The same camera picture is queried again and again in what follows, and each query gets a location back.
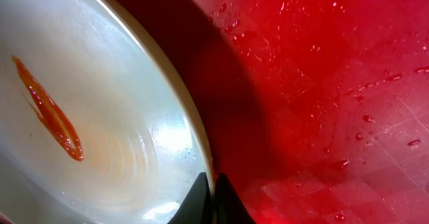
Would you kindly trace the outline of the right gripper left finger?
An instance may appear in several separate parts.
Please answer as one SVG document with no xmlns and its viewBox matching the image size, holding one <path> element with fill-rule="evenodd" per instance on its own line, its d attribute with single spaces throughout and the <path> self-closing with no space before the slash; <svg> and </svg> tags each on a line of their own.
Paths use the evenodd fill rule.
<svg viewBox="0 0 429 224">
<path fill-rule="evenodd" d="M 205 172 L 201 172 L 168 224 L 211 224 L 212 201 Z"/>
</svg>

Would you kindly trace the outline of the white plate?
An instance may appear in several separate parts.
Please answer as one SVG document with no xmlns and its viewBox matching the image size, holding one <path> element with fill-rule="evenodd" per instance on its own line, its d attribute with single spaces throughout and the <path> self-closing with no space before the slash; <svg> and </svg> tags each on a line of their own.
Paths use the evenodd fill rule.
<svg viewBox="0 0 429 224">
<path fill-rule="evenodd" d="M 1 0 L 1 220 L 168 223 L 208 140 L 155 40 L 116 0 Z"/>
</svg>

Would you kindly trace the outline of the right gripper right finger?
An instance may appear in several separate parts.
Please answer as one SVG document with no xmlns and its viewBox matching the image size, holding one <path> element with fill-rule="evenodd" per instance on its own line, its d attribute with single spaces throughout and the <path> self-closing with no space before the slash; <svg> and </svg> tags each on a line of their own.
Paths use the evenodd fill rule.
<svg viewBox="0 0 429 224">
<path fill-rule="evenodd" d="M 255 224 L 225 173 L 215 183 L 217 224 Z"/>
</svg>

